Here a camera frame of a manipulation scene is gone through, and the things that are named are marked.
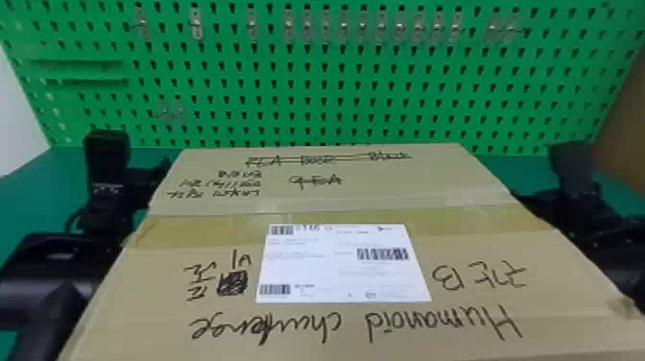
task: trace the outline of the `black mechanical component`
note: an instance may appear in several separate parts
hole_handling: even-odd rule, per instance
[[[11,361],[54,360],[84,306],[133,231],[133,215],[148,206],[170,169],[130,169],[124,132],[94,131],[84,140],[88,202],[65,233],[27,235],[0,269],[0,329],[20,330]],[[81,230],[74,234],[72,230]]]
[[[622,217],[603,201],[589,144],[554,145],[549,159],[560,188],[515,197],[566,235],[645,312],[645,216]]]
[[[8,360],[56,360],[86,306],[87,299],[76,286],[62,283],[35,308],[30,322],[18,333]]]

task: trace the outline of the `green table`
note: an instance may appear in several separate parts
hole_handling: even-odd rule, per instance
[[[152,167],[175,150],[137,150],[131,166]],[[557,180],[542,156],[480,156],[480,160],[509,188],[528,194],[555,187]],[[611,177],[599,175],[605,196],[623,215],[645,213],[645,200]],[[17,243],[33,231],[62,231],[67,216],[86,200],[84,153],[56,149],[39,156],[20,170],[0,179],[0,263]],[[0,332],[0,359],[6,359],[15,335]]]

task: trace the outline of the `sticker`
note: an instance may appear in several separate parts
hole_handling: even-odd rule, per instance
[[[270,225],[257,303],[430,301],[405,225]]]

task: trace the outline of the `barcode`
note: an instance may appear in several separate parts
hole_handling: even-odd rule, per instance
[[[261,284],[260,295],[291,295],[290,284]]]
[[[294,226],[269,226],[270,235],[293,235]]]
[[[404,248],[393,249],[357,249],[356,257],[368,261],[408,260],[408,250]]]

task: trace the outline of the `white wall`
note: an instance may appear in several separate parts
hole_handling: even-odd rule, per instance
[[[0,177],[47,149],[36,117],[0,48]]]

